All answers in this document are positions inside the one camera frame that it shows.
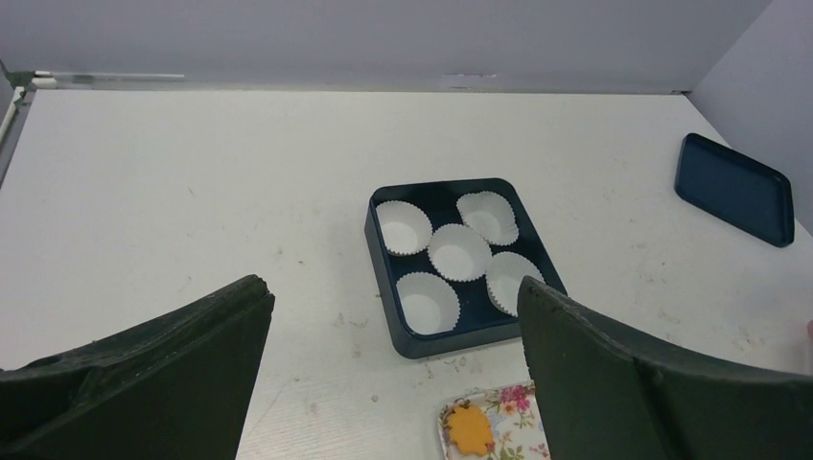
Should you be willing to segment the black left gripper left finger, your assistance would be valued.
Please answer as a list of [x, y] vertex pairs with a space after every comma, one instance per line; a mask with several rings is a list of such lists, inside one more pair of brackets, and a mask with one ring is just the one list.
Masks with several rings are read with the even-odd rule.
[[5, 459], [232, 459], [274, 296], [248, 275], [1, 374]]

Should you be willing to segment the orange flower cookie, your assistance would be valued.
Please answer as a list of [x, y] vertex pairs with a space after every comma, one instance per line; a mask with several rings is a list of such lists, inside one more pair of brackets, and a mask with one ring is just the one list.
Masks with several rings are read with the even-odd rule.
[[494, 444], [491, 424], [477, 406], [455, 406], [447, 427], [451, 441], [464, 455], [486, 456]]

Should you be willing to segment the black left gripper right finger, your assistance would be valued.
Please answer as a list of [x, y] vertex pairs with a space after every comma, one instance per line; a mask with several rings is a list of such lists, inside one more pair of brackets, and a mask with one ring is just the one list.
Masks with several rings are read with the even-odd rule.
[[808, 459], [812, 379], [703, 355], [523, 279], [525, 361], [555, 459]]

